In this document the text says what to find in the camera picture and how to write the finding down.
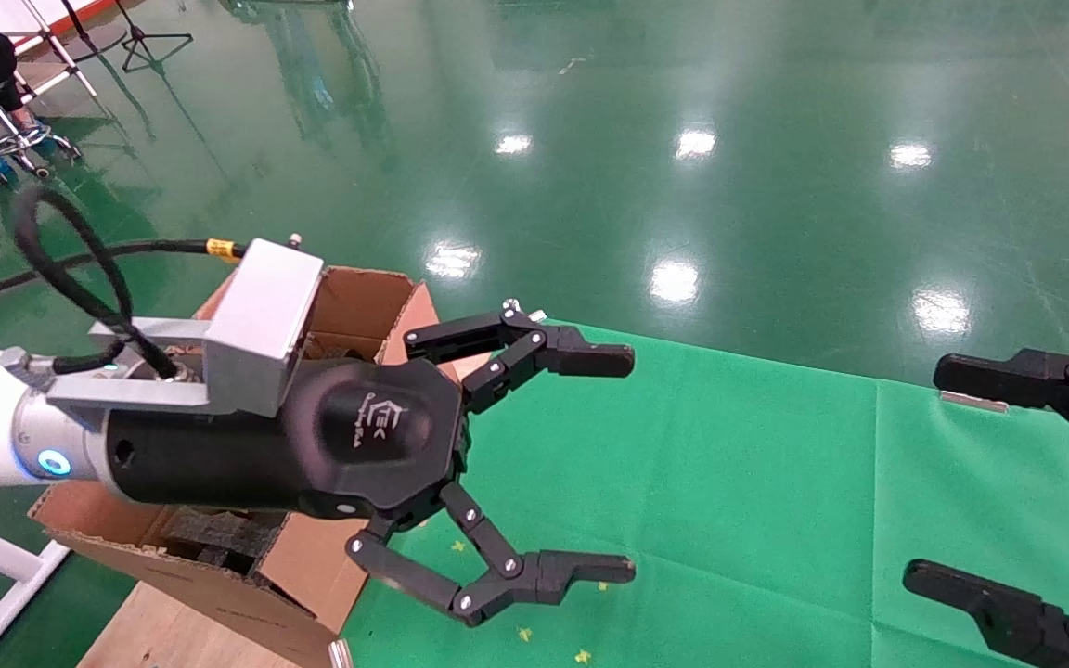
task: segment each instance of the wooden table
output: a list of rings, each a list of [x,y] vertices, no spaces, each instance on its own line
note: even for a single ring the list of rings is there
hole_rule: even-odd
[[[297,668],[139,582],[77,668]]]

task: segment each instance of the black robotic gripper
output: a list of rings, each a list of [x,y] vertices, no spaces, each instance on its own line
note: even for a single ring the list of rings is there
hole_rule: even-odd
[[[482,413],[536,373],[628,376],[629,346],[591,345],[575,327],[517,309],[404,335],[408,360],[303,361],[276,418],[113,410],[110,473],[140,502],[294,510],[368,518],[345,552],[362,570],[469,626],[513,603],[559,604],[576,580],[629,582],[615,555],[517,553],[460,485],[468,468],[468,415]],[[436,367],[499,351],[454,384]],[[448,511],[486,563],[460,587],[386,545],[391,533]]]
[[[1051,407],[1069,422],[1069,356],[1023,349],[1007,361],[946,355],[934,370],[940,390],[1025,407]],[[1069,668],[1069,616],[1042,597],[915,559],[909,591],[967,612],[990,650],[1038,668]]]

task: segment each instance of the logo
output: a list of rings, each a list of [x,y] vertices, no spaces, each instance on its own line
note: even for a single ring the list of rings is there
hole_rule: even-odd
[[[391,429],[398,429],[398,419],[402,418],[406,409],[389,399],[382,402],[370,403],[377,394],[366,393],[361,401],[361,407],[357,409],[357,421],[353,425],[353,448],[360,448],[361,440],[365,439],[366,426],[373,429],[374,439],[385,439],[390,434]]]
[[[404,410],[406,409],[403,406],[391,401],[377,402],[371,405],[369,413],[366,414],[366,421],[370,425],[376,426],[374,429],[374,439],[385,439],[386,429],[398,428],[399,416],[402,416]]]

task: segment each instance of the green cloth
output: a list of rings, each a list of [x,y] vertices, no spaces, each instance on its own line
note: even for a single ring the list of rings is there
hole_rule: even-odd
[[[629,585],[577,584],[478,630],[370,582],[357,668],[737,665],[986,668],[972,619],[902,588],[926,558],[1069,612],[1069,425],[934,390],[585,328],[629,342],[629,379],[544,373],[475,418],[475,495],[520,552],[628,554]],[[932,369],[927,369],[929,376]],[[468,582],[439,515],[391,545]],[[518,631],[529,630],[529,642]]]

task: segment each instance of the black cable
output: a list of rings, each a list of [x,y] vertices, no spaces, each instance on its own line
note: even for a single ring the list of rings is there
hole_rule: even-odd
[[[46,250],[44,250],[41,237],[38,237],[38,204],[41,202],[60,212],[60,215],[73,228],[77,236],[84,242],[84,245],[89,248],[90,257],[92,257],[94,262],[97,262],[97,266],[102,267],[102,270],[106,274],[106,279],[109,280],[110,288],[113,288],[114,297],[118,299],[117,309],[107,306],[105,301],[102,301],[86,289],[84,284],[78,283],[76,279],[73,279],[68,275],[67,269],[53,261],[51,255],[48,255]],[[119,269],[118,263],[114,262],[114,259],[106,250],[105,244],[102,244],[102,238],[89,227],[84,217],[81,216],[81,212],[78,212],[73,206],[73,202],[65,199],[63,195],[47,189],[47,187],[29,187],[29,189],[24,190],[18,196],[14,217],[16,217],[14,237],[16,237],[18,252],[25,255],[27,263],[31,264],[35,274],[38,274],[51,288],[55,288],[56,292],[62,293],[62,295],[72,300],[83,312],[89,313],[90,317],[100,322],[113,331],[114,335],[118,335],[119,338],[113,345],[110,345],[108,349],[103,351],[98,355],[57,358],[52,362],[52,369],[56,373],[74,373],[86,371],[86,369],[105,367],[105,364],[113,361],[119,354],[122,354],[123,346],[126,343],[133,343],[137,348],[137,353],[151,364],[157,375],[160,377],[175,376],[179,370],[175,369],[175,364],[171,361],[170,356],[166,352],[162,352],[160,347],[154,345],[150,339],[145,338],[133,325],[131,319],[135,316],[135,304],[133,304],[130,298],[130,289],[126,285],[126,279],[123,278],[123,273]]]
[[[117,244],[114,246],[106,246],[106,253],[108,255],[120,258],[123,255],[133,255],[137,253],[190,253],[190,254],[212,254],[208,250],[208,242],[215,242],[211,239],[152,239],[148,242],[127,242],[124,244]],[[233,258],[242,259],[246,254],[246,247],[234,244],[233,246]],[[80,253],[78,255],[68,255],[67,258],[59,259],[56,264],[63,269],[73,269],[73,267],[81,266],[93,261],[93,255],[89,253]],[[26,270],[22,274],[17,274],[11,276],[11,278],[4,278],[0,280],[0,293],[11,291],[12,288],[18,288],[21,284],[27,284],[32,282],[32,280],[37,279],[38,274],[34,270]]]

